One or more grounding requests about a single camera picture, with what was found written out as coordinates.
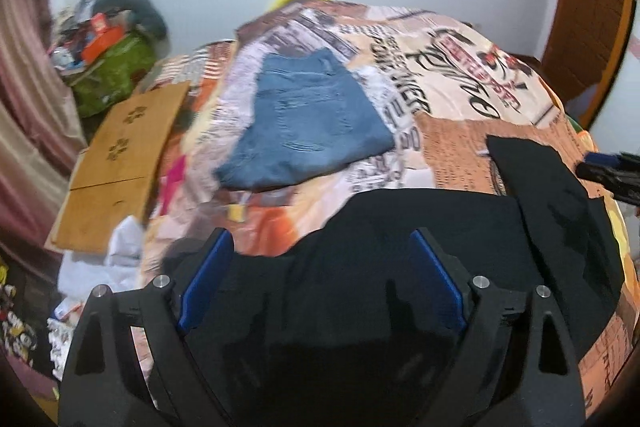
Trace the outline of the black pants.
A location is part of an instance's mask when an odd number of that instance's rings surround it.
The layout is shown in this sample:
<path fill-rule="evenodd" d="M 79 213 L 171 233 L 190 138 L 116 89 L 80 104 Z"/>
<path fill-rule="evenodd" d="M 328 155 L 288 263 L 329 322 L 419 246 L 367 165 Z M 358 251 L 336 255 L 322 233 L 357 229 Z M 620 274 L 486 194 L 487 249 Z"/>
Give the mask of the black pants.
<path fill-rule="evenodd" d="M 602 200 L 551 147 L 498 136 L 487 146 L 502 195 L 366 192 L 285 254 L 232 260 L 186 345 L 235 425 L 416 417 L 458 339 L 411 260 L 420 228 L 501 288 L 548 286 L 578 355 L 592 347 L 625 280 Z"/>

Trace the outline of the brown wooden door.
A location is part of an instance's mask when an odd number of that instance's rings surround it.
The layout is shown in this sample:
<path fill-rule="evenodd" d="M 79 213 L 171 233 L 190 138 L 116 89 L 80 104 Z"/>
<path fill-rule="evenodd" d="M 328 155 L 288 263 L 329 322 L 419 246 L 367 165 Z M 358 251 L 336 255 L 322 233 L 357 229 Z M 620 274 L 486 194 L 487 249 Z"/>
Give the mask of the brown wooden door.
<path fill-rule="evenodd" d="M 558 0 L 542 56 L 548 85 L 567 113 L 590 127 L 610 92 L 628 42 L 636 0 Z"/>

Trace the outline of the printed patchwork bedspread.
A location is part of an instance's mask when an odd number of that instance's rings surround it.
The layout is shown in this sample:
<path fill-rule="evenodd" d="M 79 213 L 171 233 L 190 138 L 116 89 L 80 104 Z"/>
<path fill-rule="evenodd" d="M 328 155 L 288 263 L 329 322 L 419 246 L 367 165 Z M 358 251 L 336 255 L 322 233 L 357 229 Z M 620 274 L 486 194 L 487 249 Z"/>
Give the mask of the printed patchwork bedspread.
<path fill-rule="evenodd" d="M 352 72 L 393 133 L 387 153 L 245 202 L 223 190 L 214 170 L 254 116 L 262 61 L 328 49 Z M 316 231 L 360 192 L 448 188 L 496 193 L 498 171 L 480 157 L 495 134 L 553 147 L 566 165 L 593 150 L 590 135 L 565 114 L 541 75 L 450 17 L 389 6 L 306 0 L 242 26 L 233 41 L 163 60 L 146 84 L 187 83 L 193 119 L 169 139 L 166 182 L 143 247 L 141 275 L 152 277 L 171 241 L 191 225 L 228 227 L 243 254 L 274 257 Z M 245 216 L 236 208 L 243 206 Z"/>

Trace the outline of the bamboo lap desk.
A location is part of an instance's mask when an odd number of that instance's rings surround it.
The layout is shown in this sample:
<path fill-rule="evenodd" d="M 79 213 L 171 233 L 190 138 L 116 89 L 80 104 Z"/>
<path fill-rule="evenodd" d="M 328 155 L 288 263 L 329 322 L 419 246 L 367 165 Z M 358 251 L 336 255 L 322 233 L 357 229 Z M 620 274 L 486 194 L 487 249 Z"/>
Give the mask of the bamboo lap desk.
<path fill-rule="evenodd" d="M 54 247 L 103 255 L 122 220 L 144 221 L 160 154 L 188 92 L 186 82 L 168 84 L 112 107 L 78 159 Z"/>

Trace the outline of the striped red gold curtain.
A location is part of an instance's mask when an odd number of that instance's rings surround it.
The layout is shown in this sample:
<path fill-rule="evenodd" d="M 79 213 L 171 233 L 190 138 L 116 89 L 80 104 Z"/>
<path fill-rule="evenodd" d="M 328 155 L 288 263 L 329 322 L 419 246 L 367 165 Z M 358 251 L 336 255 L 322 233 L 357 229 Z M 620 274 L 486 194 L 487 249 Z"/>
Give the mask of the striped red gold curtain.
<path fill-rule="evenodd" d="M 42 247 L 86 146 L 56 72 L 50 0 L 1 0 L 1 232 Z"/>

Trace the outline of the folded blue jeans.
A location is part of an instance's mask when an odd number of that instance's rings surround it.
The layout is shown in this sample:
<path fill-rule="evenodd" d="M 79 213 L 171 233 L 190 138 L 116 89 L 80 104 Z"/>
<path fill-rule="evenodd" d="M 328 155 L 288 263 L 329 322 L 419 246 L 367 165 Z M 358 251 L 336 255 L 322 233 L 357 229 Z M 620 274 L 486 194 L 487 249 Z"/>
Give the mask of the folded blue jeans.
<path fill-rule="evenodd" d="M 216 170 L 229 190 L 295 185 L 395 146 L 358 81 L 329 49 L 269 54 L 257 75 L 254 121 Z"/>

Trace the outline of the green storage bag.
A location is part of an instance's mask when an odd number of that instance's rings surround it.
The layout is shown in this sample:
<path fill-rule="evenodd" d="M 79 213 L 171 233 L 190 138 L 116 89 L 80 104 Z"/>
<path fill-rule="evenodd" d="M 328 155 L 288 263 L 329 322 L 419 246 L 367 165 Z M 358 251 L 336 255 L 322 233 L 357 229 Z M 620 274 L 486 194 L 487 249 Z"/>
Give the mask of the green storage bag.
<path fill-rule="evenodd" d="M 78 116 L 98 115 L 129 98 L 155 62 L 156 54 L 147 38 L 132 32 L 120 39 L 83 72 L 67 79 Z"/>

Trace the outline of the orange box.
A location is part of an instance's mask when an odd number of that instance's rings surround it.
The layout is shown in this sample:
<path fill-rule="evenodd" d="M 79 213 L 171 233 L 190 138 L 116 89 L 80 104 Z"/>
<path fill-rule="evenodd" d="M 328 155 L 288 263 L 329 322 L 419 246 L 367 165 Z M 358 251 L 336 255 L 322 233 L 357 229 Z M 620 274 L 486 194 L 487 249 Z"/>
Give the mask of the orange box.
<path fill-rule="evenodd" d="M 94 38 L 89 42 L 81 52 L 82 60 L 90 65 L 103 54 L 106 50 L 119 43 L 125 37 L 125 31 L 122 26 L 107 28 L 103 34 Z"/>

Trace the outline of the grey plush pillow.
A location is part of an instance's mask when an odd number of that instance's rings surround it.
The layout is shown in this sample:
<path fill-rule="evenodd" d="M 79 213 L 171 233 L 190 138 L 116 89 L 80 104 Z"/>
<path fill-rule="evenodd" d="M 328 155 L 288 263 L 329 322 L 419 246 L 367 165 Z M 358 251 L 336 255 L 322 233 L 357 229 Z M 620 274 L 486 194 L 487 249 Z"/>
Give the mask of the grey plush pillow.
<path fill-rule="evenodd" d="M 120 12 L 128 13 L 130 27 L 142 30 L 155 40 L 167 37 L 167 25 L 151 0 L 96 0 L 91 15 L 101 13 L 112 17 Z"/>

